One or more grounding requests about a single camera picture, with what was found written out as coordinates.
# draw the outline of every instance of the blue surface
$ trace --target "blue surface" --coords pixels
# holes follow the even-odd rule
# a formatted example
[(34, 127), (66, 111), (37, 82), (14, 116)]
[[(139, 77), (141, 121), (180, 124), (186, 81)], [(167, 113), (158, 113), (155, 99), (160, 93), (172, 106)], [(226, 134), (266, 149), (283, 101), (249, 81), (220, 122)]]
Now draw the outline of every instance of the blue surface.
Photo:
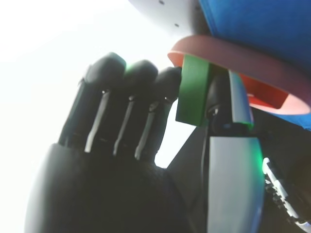
[[(311, 0), (200, 0), (200, 3), (215, 37), (288, 61), (310, 74), (311, 79)], [(311, 130), (311, 114), (278, 116)]]

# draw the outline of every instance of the blue fabric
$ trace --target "blue fabric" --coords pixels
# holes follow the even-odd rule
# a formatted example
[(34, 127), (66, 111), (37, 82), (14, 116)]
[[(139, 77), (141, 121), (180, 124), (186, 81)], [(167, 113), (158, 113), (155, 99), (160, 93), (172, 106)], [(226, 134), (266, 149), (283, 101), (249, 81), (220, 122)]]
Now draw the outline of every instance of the blue fabric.
[[(311, 0), (200, 0), (200, 3), (215, 37), (291, 62), (311, 78)], [(277, 116), (311, 129), (311, 114)]]

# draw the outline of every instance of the green wooden block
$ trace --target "green wooden block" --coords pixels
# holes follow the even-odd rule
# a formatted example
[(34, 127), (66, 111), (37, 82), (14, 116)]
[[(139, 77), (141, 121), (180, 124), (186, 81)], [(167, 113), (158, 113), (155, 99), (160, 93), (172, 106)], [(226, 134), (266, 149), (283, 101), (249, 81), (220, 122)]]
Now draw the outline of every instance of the green wooden block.
[(176, 121), (195, 126), (204, 124), (210, 66), (206, 60), (185, 55)]

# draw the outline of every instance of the robotic hand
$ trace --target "robotic hand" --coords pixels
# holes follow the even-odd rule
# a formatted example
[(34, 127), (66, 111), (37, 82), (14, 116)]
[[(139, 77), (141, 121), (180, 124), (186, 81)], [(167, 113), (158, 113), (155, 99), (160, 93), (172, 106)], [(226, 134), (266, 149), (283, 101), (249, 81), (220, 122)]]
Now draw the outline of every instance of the robotic hand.
[(181, 69), (116, 54), (87, 71), (29, 200), (25, 233), (192, 232), (183, 200), (154, 164)]

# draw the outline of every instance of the white background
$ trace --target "white background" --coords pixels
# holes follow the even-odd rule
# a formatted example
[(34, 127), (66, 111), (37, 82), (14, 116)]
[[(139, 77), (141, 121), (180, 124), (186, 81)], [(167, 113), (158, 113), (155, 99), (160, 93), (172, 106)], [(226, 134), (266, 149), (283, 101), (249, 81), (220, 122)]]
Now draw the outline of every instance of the white background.
[[(37, 168), (56, 142), (87, 66), (110, 51), (171, 66), (174, 39), (126, 0), (0, 2), (0, 232), (22, 233)], [(170, 115), (166, 167), (193, 127)]]

